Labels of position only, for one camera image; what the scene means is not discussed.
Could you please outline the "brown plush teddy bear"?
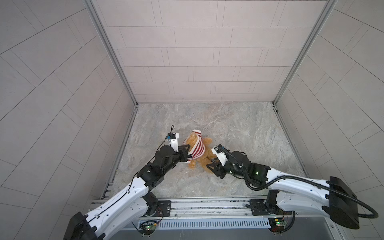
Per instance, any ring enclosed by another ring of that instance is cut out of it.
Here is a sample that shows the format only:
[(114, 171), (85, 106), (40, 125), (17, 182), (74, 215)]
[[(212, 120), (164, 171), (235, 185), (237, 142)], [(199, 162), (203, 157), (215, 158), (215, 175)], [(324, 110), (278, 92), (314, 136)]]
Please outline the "brown plush teddy bear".
[(188, 163), (190, 169), (195, 169), (196, 165), (199, 164), (206, 172), (211, 172), (209, 169), (207, 169), (206, 165), (211, 164), (212, 160), (216, 158), (216, 155), (214, 155), (211, 151), (210, 144), (212, 143), (211, 138), (203, 138), (203, 143), (206, 147), (205, 153), (202, 157), (192, 160), (190, 163)]

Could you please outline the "red white striped knit sweater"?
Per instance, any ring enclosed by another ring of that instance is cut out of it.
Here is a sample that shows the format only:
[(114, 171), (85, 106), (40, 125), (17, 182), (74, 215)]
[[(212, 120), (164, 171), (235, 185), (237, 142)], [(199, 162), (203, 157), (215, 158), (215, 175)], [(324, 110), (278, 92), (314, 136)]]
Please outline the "red white striped knit sweater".
[(188, 163), (202, 157), (205, 153), (206, 147), (203, 143), (202, 132), (200, 130), (193, 130), (184, 140), (183, 144), (191, 146), (187, 154)]

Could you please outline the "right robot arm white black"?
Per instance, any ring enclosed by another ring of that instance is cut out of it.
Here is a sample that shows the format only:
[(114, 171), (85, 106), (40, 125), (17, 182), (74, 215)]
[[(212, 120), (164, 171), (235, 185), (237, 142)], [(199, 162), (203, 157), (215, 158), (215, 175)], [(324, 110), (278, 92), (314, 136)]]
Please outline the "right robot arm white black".
[(252, 163), (244, 152), (233, 153), (218, 146), (212, 149), (216, 160), (207, 167), (217, 177), (227, 174), (245, 181), (253, 191), (267, 189), (266, 208), (278, 214), (303, 210), (330, 218), (348, 229), (360, 227), (356, 194), (337, 177), (326, 180), (307, 179), (278, 171), (266, 165)]

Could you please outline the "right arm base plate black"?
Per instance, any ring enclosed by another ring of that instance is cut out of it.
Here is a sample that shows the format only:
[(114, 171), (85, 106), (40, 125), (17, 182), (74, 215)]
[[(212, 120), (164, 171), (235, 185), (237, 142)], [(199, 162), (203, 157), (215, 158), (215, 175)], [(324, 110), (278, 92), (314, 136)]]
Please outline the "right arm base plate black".
[(246, 204), (246, 208), (250, 209), (253, 216), (290, 216), (292, 211), (285, 212), (276, 204), (266, 203), (266, 200), (250, 200)]

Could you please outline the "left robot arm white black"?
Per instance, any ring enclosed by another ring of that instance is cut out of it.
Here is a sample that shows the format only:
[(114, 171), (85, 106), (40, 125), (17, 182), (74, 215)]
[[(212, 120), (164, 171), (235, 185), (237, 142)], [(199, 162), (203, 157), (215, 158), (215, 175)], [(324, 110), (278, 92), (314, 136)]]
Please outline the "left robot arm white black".
[(144, 215), (151, 216), (157, 209), (158, 199), (151, 192), (167, 172), (179, 162), (187, 162), (190, 145), (162, 146), (133, 177), (132, 181), (103, 205), (83, 215), (71, 217), (65, 240), (109, 240), (130, 221)]

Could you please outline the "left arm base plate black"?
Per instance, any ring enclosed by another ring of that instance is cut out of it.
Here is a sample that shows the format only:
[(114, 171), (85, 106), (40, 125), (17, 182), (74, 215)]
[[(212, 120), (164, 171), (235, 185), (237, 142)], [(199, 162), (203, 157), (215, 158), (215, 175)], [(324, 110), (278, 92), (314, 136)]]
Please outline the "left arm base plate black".
[(145, 213), (145, 217), (169, 217), (171, 214), (171, 201), (157, 201), (155, 203), (151, 203), (147, 212)]

